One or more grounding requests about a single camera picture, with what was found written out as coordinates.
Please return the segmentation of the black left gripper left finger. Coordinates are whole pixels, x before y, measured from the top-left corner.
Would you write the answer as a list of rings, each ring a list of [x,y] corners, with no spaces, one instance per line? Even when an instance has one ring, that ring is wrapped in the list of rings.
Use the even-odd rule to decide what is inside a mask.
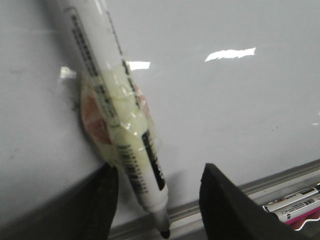
[[[2,240],[107,240],[118,202],[118,170],[104,164],[54,200],[1,227]]]

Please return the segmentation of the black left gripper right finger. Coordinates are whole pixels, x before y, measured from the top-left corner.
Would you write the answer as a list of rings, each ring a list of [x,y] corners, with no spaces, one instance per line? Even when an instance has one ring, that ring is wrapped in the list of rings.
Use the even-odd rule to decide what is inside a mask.
[[[201,177],[199,208],[209,240],[309,240],[257,205],[213,163]]]

